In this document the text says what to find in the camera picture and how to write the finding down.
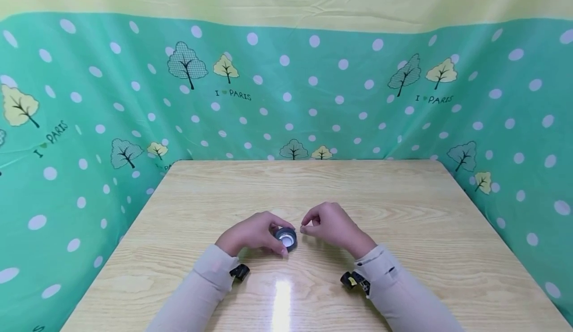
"tree print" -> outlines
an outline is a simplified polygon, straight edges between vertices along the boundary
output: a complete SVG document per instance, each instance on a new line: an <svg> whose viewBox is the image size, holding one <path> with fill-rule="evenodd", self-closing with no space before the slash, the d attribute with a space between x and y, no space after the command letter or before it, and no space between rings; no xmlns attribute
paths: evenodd
<svg viewBox="0 0 573 332"><path fill-rule="evenodd" d="M20 126L30 121L39 128L38 122L32 118L38 111L39 103L31 95L24 94L16 87L1 85L4 97L4 118L11 126Z"/></svg>
<svg viewBox="0 0 573 332"><path fill-rule="evenodd" d="M393 88L394 90L398 88L399 90L396 97L400 97L402 88L418 81L420 79L421 72L419 55L414 54L414 56L408 60L406 65L398 69L398 71L392 75L388 82L388 87Z"/></svg>
<svg viewBox="0 0 573 332"><path fill-rule="evenodd" d="M225 54L221 55L219 61L215 62L213 72L220 76L226 76L228 83L231 83L231 77L239 77L239 72Z"/></svg>
<svg viewBox="0 0 573 332"><path fill-rule="evenodd" d="M205 63L197 58L195 50L189 49L182 41L177 43L176 50L169 57L167 68L178 79L189 80L191 90L195 90L192 80L201 79L208 73Z"/></svg>
<svg viewBox="0 0 573 332"><path fill-rule="evenodd" d="M161 156L166 155L168 149L167 147L165 147L165 145L162 145L161 143L151 142L149 147L147 147L147 151L150 152L152 155L158 156L159 159L163 160Z"/></svg>
<svg viewBox="0 0 573 332"><path fill-rule="evenodd" d="M120 169L125 164L128 164L135 169L133 160L143 153L141 147L133 144L128 140L114 139L111 141L111 165L115 169Z"/></svg>
<svg viewBox="0 0 573 332"><path fill-rule="evenodd" d="M284 158L292 158L292 160L297 160L301 158L308 157L308 151L302 146L302 143L298 140L292 139L289 143L285 144L279 154Z"/></svg>
<svg viewBox="0 0 573 332"><path fill-rule="evenodd" d="M455 171L461 167L467 171L476 169L476 143L474 141L451 148L448 156L458 164Z"/></svg>
<svg viewBox="0 0 573 332"><path fill-rule="evenodd" d="M480 171L476 173L476 188L474 192L477 192L478 189L481 190L483 193L488 194L491 192L491 173L489 171Z"/></svg>
<svg viewBox="0 0 573 332"><path fill-rule="evenodd" d="M457 76L458 73L454 69L454 62L452 59L447 58L444 62L431 69L427 73L426 79L435 82L434 90L437 90L440 83L451 83L457 79Z"/></svg>
<svg viewBox="0 0 573 332"><path fill-rule="evenodd" d="M328 150L328 148L326 148L325 145L321 145L319 149L312 152L312 155L310 156L314 159L324 160L324 159L331 159L332 153Z"/></svg>

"white polka dot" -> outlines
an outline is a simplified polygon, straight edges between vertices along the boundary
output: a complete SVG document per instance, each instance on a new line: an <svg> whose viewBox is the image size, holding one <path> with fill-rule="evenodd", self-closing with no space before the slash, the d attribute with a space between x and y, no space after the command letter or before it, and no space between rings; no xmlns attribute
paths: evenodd
<svg viewBox="0 0 573 332"><path fill-rule="evenodd" d="M571 207L567 202L558 200L553 204L553 208L559 215L569 215L572 212Z"/></svg>
<svg viewBox="0 0 573 332"><path fill-rule="evenodd" d="M67 19L61 19L60 20L60 26L62 27L62 29L64 31L66 31L69 34L75 34L76 33L76 26Z"/></svg>
<svg viewBox="0 0 573 332"><path fill-rule="evenodd" d="M491 90L489 92L489 97L493 98L493 99L498 99L501 97L501 95L502 95L502 92L498 88L494 88L493 90Z"/></svg>
<svg viewBox="0 0 573 332"><path fill-rule="evenodd" d="M68 243L68 252L75 252L75 250L77 250L79 247L80 239L72 239L72 241Z"/></svg>
<svg viewBox="0 0 573 332"><path fill-rule="evenodd" d="M12 35L12 33L8 30L4 30L2 32L4 34L4 39L6 39L6 41L14 46L14 47L18 47L18 42L16 41L16 38L14 38L14 35Z"/></svg>
<svg viewBox="0 0 573 332"><path fill-rule="evenodd" d="M20 273L20 269L17 267L9 267L0 271L0 283L7 283L12 280Z"/></svg>
<svg viewBox="0 0 573 332"><path fill-rule="evenodd" d="M521 152L517 152L515 155L513 155L513 161L516 162L516 164L521 164L524 160L525 156Z"/></svg>
<svg viewBox="0 0 573 332"><path fill-rule="evenodd" d="M288 64L290 64L290 57L286 55L280 56L279 63L283 66L288 66Z"/></svg>
<svg viewBox="0 0 573 332"><path fill-rule="evenodd" d="M115 54L119 54L121 53L121 46L116 43L116 42L110 42L109 43L109 48L111 49L111 51L113 51L113 53Z"/></svg>
<svg viewBox="0 0 573 332"><path fill-rule="evenodd" d="M535 92L541 88L542 84L543 84L543 81L541 81L540 79L532 80L529 83L529 89L532 90L533 92Z"/></svg>
<svg viewBox="0 0 573 332"><path fill-rule="evenodd" d="M346 70L348 68L348 60L342 59L338 62L338 68L341 70Z"/></svg>
<svg viewBox="0 0 573 332"><path fill-rule="evenodd" d="M493 41L499 39L502 33L503 33L502 28L499 28L498 30L496 30L495 33L491 36L491 41L493 42Z"/></svg>
<svg viewBox="0 0 573 332"><path fill-rule="evenodd" d="M312 35L308 40L308 43L312 47L317 47L320 45L320 38L318 37L318 35Z"/></svg>
<svg viewBox="0 0 573 332"><path fill-rule="evenodd" d="M101 70L95 66L90 66L89 70L90 70L90 73L92 75L94 75L95 77L101 77L102 76Z"/></svg>
<svg viewBox="0 0 573 332"><path fill-rule="evenodd" d="M539 238L535 233L529 233L527 234L527 243L531 246L537 246L539 243Z"/></svg>
<svg viewBox="0 0 573 332"><path fill-rule="evenodd" d="M375 52L379 52L382 47L384 46L384 41L382 39L376 39L374 40L374 42L372 43L372 49Z"/></svg>
<svg viewBox="0 0 573 332"><path fill-rule="evenodd" d="M500 229L505 229L505 220L502 218L497 218L495 222L497 222L497 226L499 226Z"/></svg>
<svg viewBox="0 0 573 332"><path fill-rule="evenodd" d="M508 58L511 61L517 61L522 57L523 57L523 50L522 49L515 49L512 52L510 52L509 56L508 56Z"/></svg>
<svg viewBox="0 0 573 332"><path fill-rule="evenodd" d="M250 43L250 45L257 45L259 37L255 33L249 33L247 35L247 42Z"/></svg>
<svg viewBox="0 0 573 332"><path fill-rule="evenodd" d="M38 230L46 225L46 216L36 215L28 221L28 229Z"/></svg>
<svg viewBox="0 0 573 332"><path fill-rule="evenodd" d="M80 196L78 198L78 200L76 201L76 206L80 209L83 209L86 207L86 198Z"/></svg>
<svg viewBox="0 0 573 332"><path fill-rule="evenodd" d="M515 126L515 120L513 118L508 118L505 120L505 128L512 129Z"/></svg>
<svg viewBox="0 0 573 332"><path fill-rule="evenodd" d="M60 291L60 288L62 288L62 286L59 284L55 284L55 285L52 285L52 286L46 288L46 290L44 290L44 292L42 292L42 298L46 299L46 298L52 297L53 295L57 294L58 291Z"/></svg>
<svg viewBox="0 0 573 332"><path fill-rule="evenodd" d="M561 36L559 37L559 41L562 44L570 44L573 42L573 28L569 29L567 31L565 31L563 34L561 34Z"/></svg>
<svg viewBox="0 0 573 332"><path fill-rule="evenodd" d="M554 120L553 115L548 114L547 116L543 117L543 121L541 121L541 125L544 126L545 128L549 128L551 125L553 125L553 120Z"/></svg>
<svg viewBox="0 0 573 332"><path fill-rule="evenodd" d="M52 55L45 49L39 49L39 57L45 62L52 62Z"/></svg>
<svg viewBox="0 0 573 332"><path fill-rule="evenodd" d="M523 201L525 199L525 192L523 190L518 191L515 195L515 199L517 201Z"/></svg>
<svg viewBox="0 0 573 332"><path fill-rule="evenodd" d="M70 94L70 98L72 99L72 101L74 101L75 103L80 103L82 102L82 95L80 95L78 92L72 92Z"/></svg>
<svg viewBox="0 0 573 332"><path fill-rule="evenodd" d="M545 167L551 168L555 163L557 163L557 157L555 157L555 155L548 155L547 158L545 158Z"/></svg>
<svg viewBox="0 0 573 332"><path fill-rule="evenodd" d="M82 170L88 169L88 161L83 159L83 158L79 160L78 165L80 166L80 169L82 169Z"/></svg>
<svg viewBox="0 0 573 332"><path fill-rule="evenodd" d="M428 46L434 45L434 43L436 43L436 39L438 39L438 35L433 35L433 36L430 38L430 41L428 41Z"/></svg>
<svg viewBox="0 0 573 332"><path fill-rule="evenodd" d="M201 30L200 27L193 25L191 27L191 34L198 39L203 36L203 31Z"/></svg>
<svg viewBox="0 0 573 332"><path fill-rule="evenodd" d="M54 167L49 166L44 169L44 178L47 180L54 180L57 176L58 172Z"/></svg>
<svg viewBox="0 0 573 332"><path fill-rule="evenodd" d="M94 267L95 267L95 268L100 267L103 261L104 261L103 256L98 256L98 257L96 257L95 260L94 260Z"/></svg>

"table surface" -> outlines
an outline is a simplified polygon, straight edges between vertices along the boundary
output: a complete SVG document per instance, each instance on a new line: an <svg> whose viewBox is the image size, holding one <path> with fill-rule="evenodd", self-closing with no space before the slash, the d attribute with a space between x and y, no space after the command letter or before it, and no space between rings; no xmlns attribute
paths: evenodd
<svg viewBox="0 0 573 332"><path fill-rule="evenodd" d="M473 331L570 331L447 170L433 161L178 162L159 184L63 332L141 332L204 249L269 210L299 226L338 201ZM340 284L344 251L299 236L287 259L249 251L245 282L208 331L389 331Z"/></svg>

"yellow tree print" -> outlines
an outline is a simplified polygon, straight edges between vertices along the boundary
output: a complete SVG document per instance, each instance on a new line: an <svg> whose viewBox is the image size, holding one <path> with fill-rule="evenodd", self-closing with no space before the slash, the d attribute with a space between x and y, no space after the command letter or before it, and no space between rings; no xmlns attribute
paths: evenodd
<svg viewBox="0 0 573 332"><path fill-rule="evenodd" d="M158 156L159 159L163 160L161 156L166 155L168 150L167 147L165 147L165 145L162 145L161 143L151 142L149 147L147 147L147 151L153 155Z"/></svg>
<svg viewBox="0 0 573 332"><path fill-rule="evenodd" d="M39 128L38 122L32 118L38 111L39 103L31 95L26 95L16 87L1 85L1 94L4 97L4 117L11 126L20 126L28 120Z"/></svg>
<svg viewBox="0 0 573 332"><path fill-rule="evenodd" d="M326 148L325 145L321 145L318 150L312 152L311 157L320 160L331 159L332 153L328 150L328 148Z"/></svg>
<svg viewBox="0 0 573 332"><path fill-rule="evenodd" d="M475 178L477 187L474 192L477 192L479 189L483 193L489 195L491 192L491 173L489 171L480 171L479 173L476 173Z"/></svg>
<svg viewBox="0 0 573 332"><path fill-rule="evenodd" d="M220 76L226 76L228 83L231 83L231 77L239 77L239 72L225 54L222 54L219 61L215 62L213 72Z"/></svg>
<svg viewBox="0 0 573 332"><path fill-rule="evenodd" d="M451 83L455 81L458 77L458 73L454 69L454 63L452 59L447 58L441 64L437 65L431 69L426 74L426 79L436 83L434 90L438 89L440 83Z"/></svg>

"person's right hand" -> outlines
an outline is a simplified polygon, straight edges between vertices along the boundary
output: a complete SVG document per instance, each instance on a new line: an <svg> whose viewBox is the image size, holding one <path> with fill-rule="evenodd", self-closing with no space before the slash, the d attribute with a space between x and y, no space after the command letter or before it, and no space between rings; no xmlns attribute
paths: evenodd
<svg viewBox="0 0 573 332"><path fill-rule="evenodd" d="M302 219L301 225L301 233L346 249L356 260L365 256L377 245L352 221L338 203L325 202L310 209Z"/></svg>

